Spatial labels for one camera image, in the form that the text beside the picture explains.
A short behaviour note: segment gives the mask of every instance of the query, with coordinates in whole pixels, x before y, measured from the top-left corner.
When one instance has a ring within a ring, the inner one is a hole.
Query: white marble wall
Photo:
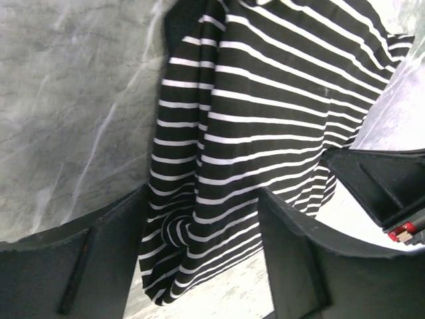
[[[392,32],[417,40],[356,146],[425,148],[425,0],[369,1]],[[0,241],[55,227],[145,181],[165,59],[161,22],[174,2],[0,0]],[[341,186],[319,218],[389,245]],[[136,269],[126,318],[271,311],[258,254],[164,308],[144,296]]]
[[[145,181],[174,1],[0,0],[0,241]]]

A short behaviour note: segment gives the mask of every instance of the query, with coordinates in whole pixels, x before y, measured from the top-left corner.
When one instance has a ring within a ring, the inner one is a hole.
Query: hanging garment
[[[314,216],[414,38],[365,0],[208,0],[162,81],[139,256],[160,305],[262,249],[257,190]]]

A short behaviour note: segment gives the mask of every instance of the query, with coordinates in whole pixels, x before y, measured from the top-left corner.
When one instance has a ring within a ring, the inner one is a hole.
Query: black and white striped fabric
[[[262,249],[259,187],[317,214],[321,154],[353,143],[414,40],[365,0],[253,2],[209,0],[169,58],[139,256],[156,304]]]

